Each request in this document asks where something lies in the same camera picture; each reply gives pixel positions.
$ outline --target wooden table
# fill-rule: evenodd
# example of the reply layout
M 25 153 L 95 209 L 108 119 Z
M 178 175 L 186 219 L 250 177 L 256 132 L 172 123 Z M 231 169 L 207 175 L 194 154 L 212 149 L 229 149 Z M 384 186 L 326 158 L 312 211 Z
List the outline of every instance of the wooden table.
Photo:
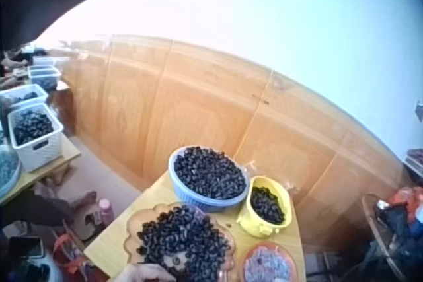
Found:
M 73 143 L 64 134 L 61 134 L 61 148 L 63 151 L 63 155 L 61 157 L 58 157 L 57 159 L 42 166 L 41 168 L 36 169 L 33 172 L 22 172 L 18 182 L 15 184 L 13 189 L 5 196 L 0 198 L 0 205 L 8 202 L 37 181 L 45 178 L 62 166 L 69 164 L 73 159 L 81 155 L 81 152 L 78 150 L 78 148 L 74 146 Z
M 169 175 L 164 173 L 150 188 L 145 190 L 115 221 L 110 224 L 84 251 L 85 255 L 101 270 L 114 277 L 125 266 L 128 254 L 124 250 L 124 240 L 128 236 L 126 223 L 136 211 L 152 208 L 159 203 L 173 203 L 179 199 L 174 194 Z M 235 239 L 236 268 L 231 271 L 230 281 L 239 281 L 241 259 L 260 239 L 247 234 L 236 223 L 239 207 L 227 209 L 223 213 L 211 214 L 220 225 L 227 227 Z M 293 257 L 298 270 L 298 281 L 305 280 L 305 266 L 297 217 L 293 209 L 292 223 L 269 240 L 283 246 Z

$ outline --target blue plastic bowl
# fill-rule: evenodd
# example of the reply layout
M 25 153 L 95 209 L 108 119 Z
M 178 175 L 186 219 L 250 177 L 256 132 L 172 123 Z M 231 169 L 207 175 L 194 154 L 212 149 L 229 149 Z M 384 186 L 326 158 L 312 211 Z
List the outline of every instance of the blue plastic bowl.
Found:
M 180 178 L 176 175 L 176 172 L 174 171 L 174 162 L 176 158 L 178 157 L 178 155 L 183 156 L 185 149 L 189 147 L 198 147 L 198 146 L 188 145 L 186 147 L 177 149 L 171 154 L 169 158 L 169 163 L 168 163 L 168 171 L 169 171 L 169 175 L 171 176 L 174 192 L 179 197 L 179 199 L 181 201 L 184 201 L 186 203 L 189 203 L 191 205 L 194 205 L 200 208 L 202 211 L 205 211 L 206 213 L 217 213 L 217 212 L 223 211 L 227 207 L 240 204 L 240 202 L 242 202 L 244 198 L 246 198 L 247 194 L 249 193 L 250 179 L 244 173 L 243 169 L 239 166 L 239 164 L 237 164 L 232 158 L 227 157 L 241 170 L 245 179 L 245 183 L 246 183 L 244 191 L 237 197 L 234 197 L 231 199 L 208 198 L 206 196 L 197 194 L 180 180 Z

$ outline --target finger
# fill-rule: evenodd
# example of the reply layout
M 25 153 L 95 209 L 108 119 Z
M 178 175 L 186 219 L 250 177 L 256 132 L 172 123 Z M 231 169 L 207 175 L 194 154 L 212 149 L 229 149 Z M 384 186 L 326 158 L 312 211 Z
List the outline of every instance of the finger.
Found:
M 176 279 L 158 264 L 143 264 L 138 267 L 144 279 L 159 279 L 160 281 L 176 281 Z

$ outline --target human hand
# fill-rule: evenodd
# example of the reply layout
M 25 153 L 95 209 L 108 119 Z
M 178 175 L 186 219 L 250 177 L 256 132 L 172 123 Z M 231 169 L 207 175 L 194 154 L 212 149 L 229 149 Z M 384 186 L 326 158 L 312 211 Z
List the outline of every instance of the human hand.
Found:
M 113 280 L 113 282 L 144 282 L 158 279 L 173 282 L 176 279 L 158 264 L 127 264 Z

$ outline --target wooden chair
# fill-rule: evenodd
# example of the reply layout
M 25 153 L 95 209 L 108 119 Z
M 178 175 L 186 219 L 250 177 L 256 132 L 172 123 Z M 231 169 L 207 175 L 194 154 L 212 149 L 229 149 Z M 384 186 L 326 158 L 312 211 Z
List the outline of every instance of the wooden chair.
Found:
M 381 200 L 381 198 L 374 194 L 365 194 L 362 197 L 364 215 L 370 225 L 370 229 L 375 237 L 375 240 L 370 244 L 370 249 L 360 265 L 360 272 L 363 272 L 368 263 L 375 258 L 385 258 L 398 280 L 407 281 L 405 274 L 391 257 L 395 251 L 395 249 L 391 247 L 392 242 L 395 240 L 395 236 L 390 229 L 384 227 L 376 219 L 374 208 L 379 200 Z

